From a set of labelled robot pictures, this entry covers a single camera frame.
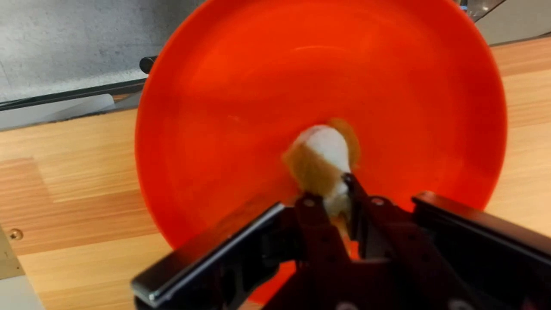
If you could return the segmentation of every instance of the orange plastic plate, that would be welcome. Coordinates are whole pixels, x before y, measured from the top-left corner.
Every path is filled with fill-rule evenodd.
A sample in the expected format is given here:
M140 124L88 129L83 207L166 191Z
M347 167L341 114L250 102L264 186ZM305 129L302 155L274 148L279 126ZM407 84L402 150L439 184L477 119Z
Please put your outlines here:
M293 201L281 162L309 126L345 119L369 193L412 208L433 189L484 208L505 155L489 48L452 0L210 0L147 81L136 160L173 246L245 205Z

